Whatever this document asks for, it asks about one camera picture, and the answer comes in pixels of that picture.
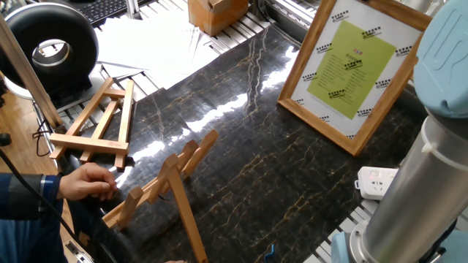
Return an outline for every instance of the marble surface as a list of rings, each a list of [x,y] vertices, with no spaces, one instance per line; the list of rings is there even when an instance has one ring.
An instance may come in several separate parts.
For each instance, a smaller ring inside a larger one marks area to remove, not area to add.
[[[210,262],[263,262],[271,244],[276,262],[303,262],[361,202],[357,171],[398,166],[422,124],[403,109],[394,107],[353,158],[276,103],[298,49],[271,26],[173,88],[134,104],[133,167],[117,171],[113,156],[94,158],[118,177],[121,195],[80,203],[89,234],[117,262],[195,262],[171,193],[140,207],[124,232],[107,229],[101,217],[154,178],[167,156],[212,129],[218,141],[184,182]],[[106,139],[117,140],[119,117]],[[78,165],[76,157],[79,152],[69,151],[62,158],[65,172]]]

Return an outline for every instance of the wooden stick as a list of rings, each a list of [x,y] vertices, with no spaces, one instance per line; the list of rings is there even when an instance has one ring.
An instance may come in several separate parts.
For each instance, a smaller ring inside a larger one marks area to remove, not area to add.
[[[107,90],[104,91],[102,95],[108,96],[112,99],[122,99],[125,97],[125,91],[114,89],[114,88],[108,88]]]
[[[216,139],[218,139],[219,134],[216,130],[210,131],[200,143],[200,146],[195,151],[189,162],[185,165],[182,169],[182,177],[183,180],[187,179],[190,175],[192,175],[197,165],[203,160],[206,154],[209,152],[210,148],[213,147]]]
[[[122,212],[120,213],[120,216],[118,218],[118,226],[120,227],[120,230],[128,226],[130,220],[133,217],[133,214],[135,214],[138,202],[140,201],[142,196],[143,190],[139,186],[133,188],[127,195],[124,207],[122,208]]]
[[[178,212],[181,215],[182,222],[184,223],[185,231],[189,236],[195,258],[197,259],[198,263],[208,263],[205,248],[203,247],[203,242],[197,228],[197,223],[195,222],[189,200],[185,194],[181,178],[177,172],[173,172],[169,176],[168,180],[170,188],[173,191]]]
[[[94,94],[94,96],[91,98],[89,103],[86,105],[86,107],[83,109],[83,111],[80,113],[76,121],[72,124],[70,129],[68,129],[66,135],[76,135],[80,131],[81,126],[86,122],[86,120],[89,118],[89,116],[93,113],[93,111],[96,109],[97,105],[101,101],[102,94],[104,93],[105,90],[107,90],[111,85],[113,84],[112,78],[106,79],[106,81],[102,84],[101,88]],[[50,158],[52,159],[58,159],[60,158],[66,148],[58,146],[53,150],[53,152],[49,155]]]
[[[93,139],[101,139],[102,135],[104,135],[105,130],[109,127],[110,120],[112,119],[112,115],[114,111],[116,111],[118,106],[118,101],[112,100],[107,108],[105,109],[104,115],[102,116],[101,120],[96,126],[93,135],[91,138]],[[83,163],[88,162],[91,157],[93,156],[93,152],[89,150],[85,150],[84,153],[80,157],[80,161]]]
[[[129,136],[130,115],[132,114],[132,97],[133,97],[133,80],[127,83],[125,90],[124,107],[122,108],[122,119],[120,122],[120,130],[118,132],[118,141],[127,142]],[[125,155],[118,154],[114,165],[118,168],[125,167]]]
[[[177,162],[178,157],[174,153],[167,157],[167,159],[164,161],[164,164],[162,164],[161,170],[159,171],[159,174],[156,177],[159,178],[162,183],[158,183],[152,188],[148,198],[149,204],[153,204],[154,201],[156,201],[158,196],[161,194],[162,188],[167,182],[167,176],[169,176],[172,173],[178,174]]]
[[[151,190],[158,183],[161,183],[161,180],[154,178],[143,187],[143,196],[138,202],[137,207],[140,207],[144,202],[146,202],[146,200],[148,200]],[[102,217],[102,220],[107,225],[107,227],[111,228],[117,224],[118,219],[120,218],[120,214],[124,208],[124,203],[125,202],[120,203],[120,205],[116,206],[116,208],[112,209],[109,213]]]
[[[114,142],[110,140],[92,139],[86,137],[51,134],[50,141],[63,148],[90,150],[97,153],[128,154],[128,142]]]
[[[187,162],[192,157],[193,153],[198,149],[198,143],[195,140],[191,140],[185,144],[184,149],[182,149],[181,154],[178,155],[177,170],[181,171],[185,167]],[[169,183],[166,183],[162,188],[161,194],[167,194],[169,191]]]
[[[11,65],[15,68],[24,85],[31,93],[34,101],[36,101],[44,114],[45,119],[52,128],[62,125],[63,121],[57,113],[57,109],[53,106],[49,95],[3,17],[0,18],[0,39],[0,48],[4,51]]]

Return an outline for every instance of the white power strip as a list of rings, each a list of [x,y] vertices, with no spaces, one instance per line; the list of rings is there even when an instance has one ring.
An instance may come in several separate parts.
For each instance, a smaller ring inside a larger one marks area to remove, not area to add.
[[[382,200],[397,172],[398,169],[362,167],[355,187],[365,199]]]

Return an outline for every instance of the wooden floor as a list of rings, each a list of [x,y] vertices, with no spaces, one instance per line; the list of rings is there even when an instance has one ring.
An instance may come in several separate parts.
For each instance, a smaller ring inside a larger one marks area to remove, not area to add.
[[[32,134],[39,125],[32,101],[19,98],[10,92],[3,95],[3,98],[6,104],[0,108],[0,133],[9,133],[12,144],[1,149],[21,173],[55,175],[57,168],[53,161],[48,156],[38,157],[36,154],[36,140],[33,140]],[[39,142],[39,154],[47,151],[43,137]],[[0,172],[10,172],[3,161],[0,161]]]

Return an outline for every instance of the silver cylinder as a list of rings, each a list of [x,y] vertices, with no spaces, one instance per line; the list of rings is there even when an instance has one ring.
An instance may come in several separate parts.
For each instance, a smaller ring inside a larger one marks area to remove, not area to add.
[[[369,262],[415,263],[468,206],[468,123],[430,115],[363,233]]]

